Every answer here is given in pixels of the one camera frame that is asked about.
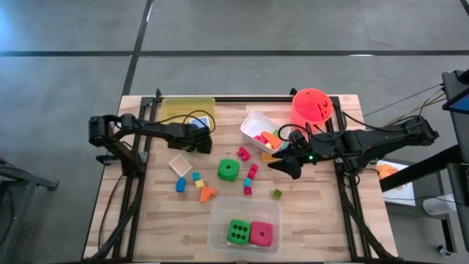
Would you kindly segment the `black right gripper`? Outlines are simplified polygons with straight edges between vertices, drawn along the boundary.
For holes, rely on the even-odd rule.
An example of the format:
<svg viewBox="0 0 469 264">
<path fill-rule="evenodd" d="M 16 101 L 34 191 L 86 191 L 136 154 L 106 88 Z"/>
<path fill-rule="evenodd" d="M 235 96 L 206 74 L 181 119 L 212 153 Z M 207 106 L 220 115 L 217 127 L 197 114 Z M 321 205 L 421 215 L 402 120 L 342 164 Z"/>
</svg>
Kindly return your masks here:
<svg viewBox="0 0 469 264">
<path fill-rule="evenodd" d="M 314 152 L 307 141 L 291 143 L 292 156 L 287 156 L 281 160 L 269 163 L 267 166 L 278 171 L 288 171 L 288 175 L 297 180 L 301 177 L 302 166 L 304 164 L 317 164 L 324 161 L 324 158 Z"/>
</svg>

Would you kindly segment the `white square card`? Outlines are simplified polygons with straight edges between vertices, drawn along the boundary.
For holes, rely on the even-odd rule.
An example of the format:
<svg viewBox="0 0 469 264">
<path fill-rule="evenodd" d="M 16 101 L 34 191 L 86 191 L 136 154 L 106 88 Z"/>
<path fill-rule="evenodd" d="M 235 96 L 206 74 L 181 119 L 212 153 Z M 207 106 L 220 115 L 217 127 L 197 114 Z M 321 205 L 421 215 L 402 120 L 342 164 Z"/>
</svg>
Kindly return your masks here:
<svg viewBox="0 0 469 264">
<path fill-rule="evenodd" d="M 181 154 L 177 154 L 173 159 L 171 159 L 169 166 L 179 177 L 184 177 L 193 168 Z"/>
</svg>

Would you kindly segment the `red foam die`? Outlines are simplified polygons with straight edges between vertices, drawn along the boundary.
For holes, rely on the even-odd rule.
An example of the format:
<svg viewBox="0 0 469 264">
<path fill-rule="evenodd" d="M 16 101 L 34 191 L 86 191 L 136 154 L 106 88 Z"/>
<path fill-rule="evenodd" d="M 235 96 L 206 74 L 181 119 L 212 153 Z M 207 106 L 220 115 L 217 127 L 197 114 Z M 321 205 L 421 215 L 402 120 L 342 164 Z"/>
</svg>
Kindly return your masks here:
<svg viewBox="0 0 469 264">
<path fill-rule="evenodd" d="M 273 242 L 273 225 L 263 221 L 253 221 L 249 243 L 257 246 L 271 246 Z"/>
</svg>

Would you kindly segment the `green foam die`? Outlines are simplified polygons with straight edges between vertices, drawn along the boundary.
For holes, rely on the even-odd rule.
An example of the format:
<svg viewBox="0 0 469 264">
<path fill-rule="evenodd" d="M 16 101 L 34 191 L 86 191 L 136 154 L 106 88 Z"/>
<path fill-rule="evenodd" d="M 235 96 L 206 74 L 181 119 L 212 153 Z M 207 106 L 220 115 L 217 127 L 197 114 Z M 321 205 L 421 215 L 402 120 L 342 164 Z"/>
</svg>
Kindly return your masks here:
<svg viewBox="0 0 469 264">
<path fill-rule="evenodd" d="M 232 219 L 229 222 L 227 240 L 238 245 L 249 244 L 251 234 L 251 223 L 239 219 Z"/>
<path fill-rule="evenodd" d="M 235 182 L 239 173 L 240 164 L 235 159 L 224 158 L 218 165 L 218 178 Z"/>
</svg>

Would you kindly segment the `yellow translucent plastic bin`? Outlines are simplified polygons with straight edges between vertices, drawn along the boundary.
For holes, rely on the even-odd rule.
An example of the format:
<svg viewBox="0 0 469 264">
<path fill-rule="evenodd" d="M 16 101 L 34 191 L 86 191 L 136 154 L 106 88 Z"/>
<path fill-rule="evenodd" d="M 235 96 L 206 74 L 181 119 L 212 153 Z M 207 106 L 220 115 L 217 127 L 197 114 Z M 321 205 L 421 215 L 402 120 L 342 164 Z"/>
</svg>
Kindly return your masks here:
<svg viewBox="0 0 469 264">
<path fill-rule="evenodd" d="M 208 116 L 210 118 L 210 133 L 216 128 L 215 98 L 181 97 L 164 98 L 160 105 L 157 121 L 163 124 L 171 122 L 190 124 L 192 118 Z"/>
</svg>

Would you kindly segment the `white plastic bin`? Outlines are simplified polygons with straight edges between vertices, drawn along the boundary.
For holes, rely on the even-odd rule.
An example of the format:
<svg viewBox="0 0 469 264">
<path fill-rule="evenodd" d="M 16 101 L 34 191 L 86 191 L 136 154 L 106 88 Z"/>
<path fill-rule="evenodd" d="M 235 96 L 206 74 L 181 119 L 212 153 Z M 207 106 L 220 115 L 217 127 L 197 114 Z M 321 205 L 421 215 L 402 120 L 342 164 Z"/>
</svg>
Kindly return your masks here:
<svg viewBox="0 0 469 264">
<path fill-rule="evenodd" d="M 254 137 L 257 135 L 261 135 L 261 132 L 263 131 L 268 131 L 272 133 L 274 130 L 279 130 L 280 127 L 280 124 L 265 116 L 259 109 L 254 109 L 246 117 L 246 119 L 240 126 L 240 130 L 243 135 L 243 138 L 247 142 L 259 148 L 262 152 L 274 154 L 275 152 L 279 151 L 280 148 L 278 148 L 277 150 L 272 150 L 266 147 L 265 144 L 258 142 Z"/>
</svg>

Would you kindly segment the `orange arrow-shaped block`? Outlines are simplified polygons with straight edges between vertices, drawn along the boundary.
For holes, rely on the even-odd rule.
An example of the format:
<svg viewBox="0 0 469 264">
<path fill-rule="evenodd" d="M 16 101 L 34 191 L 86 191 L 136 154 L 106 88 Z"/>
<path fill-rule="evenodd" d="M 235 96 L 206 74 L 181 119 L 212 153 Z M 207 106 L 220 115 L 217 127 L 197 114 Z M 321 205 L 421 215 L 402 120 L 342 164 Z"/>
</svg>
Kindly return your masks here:
<svg viewBox="0 0 469 264">
<path fill-rule="evenodd" d="M 199 201 L 206 202 L 210 197 L 214 197 L 215 195 L 216 190 L 214 188 L 207 186 L 201 187 Z"/>
</svg>

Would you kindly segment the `orange plastic bucket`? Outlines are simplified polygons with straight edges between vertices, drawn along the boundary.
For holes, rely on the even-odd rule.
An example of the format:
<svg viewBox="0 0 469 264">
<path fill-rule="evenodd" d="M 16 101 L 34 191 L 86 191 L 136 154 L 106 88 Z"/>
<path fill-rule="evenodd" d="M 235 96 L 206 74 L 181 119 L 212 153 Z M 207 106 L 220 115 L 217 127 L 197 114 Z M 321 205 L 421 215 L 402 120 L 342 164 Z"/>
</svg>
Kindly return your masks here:
<svg viewBox="0 0 469 264">
<path fill-rule="evenodd" d="M 333 103 L 327 94 L 318 89 L 302 89 L 292 99 L 290 122 L 313 131 L 321 128 L 333 114 Z"/>
</svg>

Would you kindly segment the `clear plastic container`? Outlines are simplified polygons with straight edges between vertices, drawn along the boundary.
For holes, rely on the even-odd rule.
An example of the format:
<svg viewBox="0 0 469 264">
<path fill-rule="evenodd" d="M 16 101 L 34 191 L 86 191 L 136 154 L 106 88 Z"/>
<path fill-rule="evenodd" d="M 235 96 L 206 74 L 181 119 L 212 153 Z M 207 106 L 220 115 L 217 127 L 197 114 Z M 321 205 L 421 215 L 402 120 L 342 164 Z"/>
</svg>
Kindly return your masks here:
<svg viewBox="0 0 469 264">
<path fill-rule="evenodd" d="M 238 245 L 227 240 L 229 222 L 239 219 L 268 222 L 273 225 L 271 246 L 254 244 Z M 216 252 L 223 252 L 230 257 L 252 257 L 263 259 L 280 255 L 282 246 L 282 208 L 273 200 L 242 197 L 217 197 L 210 209 L 210 224 L 207 243 Z"/>
</svg>

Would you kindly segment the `orange object on paper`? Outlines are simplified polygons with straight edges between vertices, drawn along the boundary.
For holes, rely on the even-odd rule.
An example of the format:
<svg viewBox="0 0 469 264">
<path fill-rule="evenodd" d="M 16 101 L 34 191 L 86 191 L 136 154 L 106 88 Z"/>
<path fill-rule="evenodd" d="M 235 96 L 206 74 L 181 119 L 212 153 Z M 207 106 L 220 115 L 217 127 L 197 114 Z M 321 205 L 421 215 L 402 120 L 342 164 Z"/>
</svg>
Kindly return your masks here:
<svg viewBox="0 0 469 264">
<path fill-rule="evenodd" d="M 397 173 L 399 170 L 392 165 L 389 164 L 378 164 L 377 165 L 378 177 L 379 180 L 383 180 L 390 175 Z"/>
</svg>

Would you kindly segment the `white paper sheet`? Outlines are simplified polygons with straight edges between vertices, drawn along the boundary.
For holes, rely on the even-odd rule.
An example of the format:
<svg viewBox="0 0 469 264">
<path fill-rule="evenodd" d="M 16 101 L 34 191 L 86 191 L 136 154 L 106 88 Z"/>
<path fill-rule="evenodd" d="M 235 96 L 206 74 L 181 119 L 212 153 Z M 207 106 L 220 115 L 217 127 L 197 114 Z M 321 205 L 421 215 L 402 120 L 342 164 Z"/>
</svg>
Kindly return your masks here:
<svg viewBox="0 0 469 264">
<path fill-rule="evenodd" d="M 389 164 L 389 165 L 395 166 L 399 171 L 407 168 L 407 165 L 394 163 L 391 161 L 384 161 L 384 160 L 378 161 L 377 165 L 378 164 Z M 416 206 L 416 201 L 414 200 L 415 196 L 414 196 L 414 189 L 413 189 L 412 183 L 406 183 L 403 186 L 398 186 L 394 189 L 391 189 L 390 191 L 384 191 L 383 198 L 386 202 L 391 202 L 391 203 L 406 205 L 406 206 L 411 206 L 411 207 Z"/>
</svg>

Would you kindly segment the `dark grey equipment cart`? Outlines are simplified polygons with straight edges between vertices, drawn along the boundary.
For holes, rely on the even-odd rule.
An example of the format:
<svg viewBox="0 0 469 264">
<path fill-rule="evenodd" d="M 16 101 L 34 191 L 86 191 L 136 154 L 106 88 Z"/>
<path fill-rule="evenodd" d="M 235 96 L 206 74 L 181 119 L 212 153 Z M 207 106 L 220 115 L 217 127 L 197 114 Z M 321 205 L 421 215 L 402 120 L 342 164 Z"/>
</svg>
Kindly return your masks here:
<svg viewBox="0 0 469 264">
<path fill-rule="evenodd" d="M 442 74 L 443 91 L 447 101 L 469 93 L 469 69 L 454 70 Z M 469 114 L 451 112 L 457 144 L 469 146 Z M 449 164 L 449 179 L 457 204 L 457 215 L 465 249 L 469 253 L 469 163 Z"/>
</svg>

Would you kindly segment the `grey metal stand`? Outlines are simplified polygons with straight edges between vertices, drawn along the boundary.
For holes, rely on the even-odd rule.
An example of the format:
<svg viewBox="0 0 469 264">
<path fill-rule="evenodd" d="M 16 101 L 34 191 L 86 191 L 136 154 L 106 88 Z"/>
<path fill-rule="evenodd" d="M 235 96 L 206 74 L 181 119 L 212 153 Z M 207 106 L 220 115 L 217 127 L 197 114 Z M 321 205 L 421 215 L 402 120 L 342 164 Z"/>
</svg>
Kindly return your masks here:
<svg viewBox="0 0 469 264">
<path fill-rule="evenodd" d="M 0 158 L 0 264 L 10 261 L 36 188 L 55 191 L 58 185 Z"/>
</svg>

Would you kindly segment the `tablet with blue screen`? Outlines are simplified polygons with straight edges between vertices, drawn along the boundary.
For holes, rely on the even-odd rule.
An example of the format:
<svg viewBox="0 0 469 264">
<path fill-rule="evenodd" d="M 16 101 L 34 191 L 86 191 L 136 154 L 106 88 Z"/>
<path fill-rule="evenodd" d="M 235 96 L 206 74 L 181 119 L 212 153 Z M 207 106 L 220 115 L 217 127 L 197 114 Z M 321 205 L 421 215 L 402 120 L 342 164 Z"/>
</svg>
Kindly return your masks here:
<svg viewBox="0 0 469 264">
<path fill-rule="evenodd" d="M 469 114 L 469 93 L 461 94 L 448 100 L 443 104 L 442 109 L 461 114 Z"/>
</svg>

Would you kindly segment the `black aluminium table frame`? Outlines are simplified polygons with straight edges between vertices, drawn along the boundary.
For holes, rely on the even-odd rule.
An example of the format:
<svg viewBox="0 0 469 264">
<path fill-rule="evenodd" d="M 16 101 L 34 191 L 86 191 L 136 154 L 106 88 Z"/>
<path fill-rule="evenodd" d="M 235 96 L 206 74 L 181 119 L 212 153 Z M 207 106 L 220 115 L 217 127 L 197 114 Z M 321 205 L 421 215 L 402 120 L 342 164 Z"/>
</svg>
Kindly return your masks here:
<svg viewBox="0 0 469 264">
<path fill-rule="evenodd" d="M 215 99 L 215 132 L 209 155 L 186 153 L 191 166 L 218 197 L 241 197 L 240 183 L 218 179 L 218 162 L 234 158 L 244 144 L 240 131 L 248 114 L 259 109 L 276 122 L 286 122 L 292 97 L 289 95 L 219 95 Z M 125 141 L 148 152 L 146 175 L 128 179 L 121 166 L 103 170 L 89 234 L 84 246 L 85 264 L 125 263 L 235 263 L 258 261 L 252 257 L 230 257 L 207 243 L 210 203 L 199 201 L 199 190 L 189 185 L 177 193 L 176 174 L 169 161 L 177 151 L 156 138 Z M 259 172 L 253 196 L 271 199 L 282 191 L 283 213 L 280 255 L 283 263 L 339 263 L 351 260 L 344 227 L 334 166 L 330 161 L 303 168 L 302 177 L 270 171 L 259 150 L 248 147 Z"/>
</svg>

